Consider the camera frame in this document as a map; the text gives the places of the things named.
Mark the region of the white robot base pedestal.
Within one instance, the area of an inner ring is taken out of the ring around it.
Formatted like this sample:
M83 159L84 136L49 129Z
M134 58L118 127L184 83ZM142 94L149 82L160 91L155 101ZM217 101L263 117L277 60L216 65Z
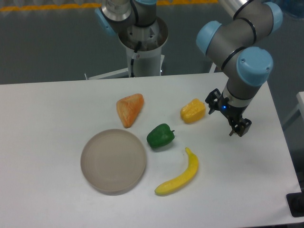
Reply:
M118 37L126 51L127 68L92 76L88 80L161 75L162 47L168 39L168 28L161 18L156 17L155 22L145 28L130 26Z

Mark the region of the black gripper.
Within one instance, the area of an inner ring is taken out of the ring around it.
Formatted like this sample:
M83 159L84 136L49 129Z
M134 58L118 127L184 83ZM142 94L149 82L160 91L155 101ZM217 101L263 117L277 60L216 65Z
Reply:
M249 119L242 117L242 114L244 113L247 106L235 107L230 105L228 101L229 98L222 97L220 91L217 88L211 91L205 99L205 102L209 107L209 114L220 110L220 112L228 119L229 125L232 129L229 133L229 136L237 134L239 137L242 137L248 132L252 124Z

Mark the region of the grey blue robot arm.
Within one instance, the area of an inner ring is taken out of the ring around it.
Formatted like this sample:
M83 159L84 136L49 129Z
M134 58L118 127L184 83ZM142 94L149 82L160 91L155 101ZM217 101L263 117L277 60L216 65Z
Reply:
M222 0L220 4L232 22L210 21L196 37L199 50L228 77L223 91L210 92L206 103L210 112L220 111L227 118L231 133L243 136L251 126L243 112L273 69L271 55L255 43L280 28L283 14L272 2ZM117 35L125 47L129 77L160 75L168 29L156 15L156 1L104 0L95 15L104 31Z

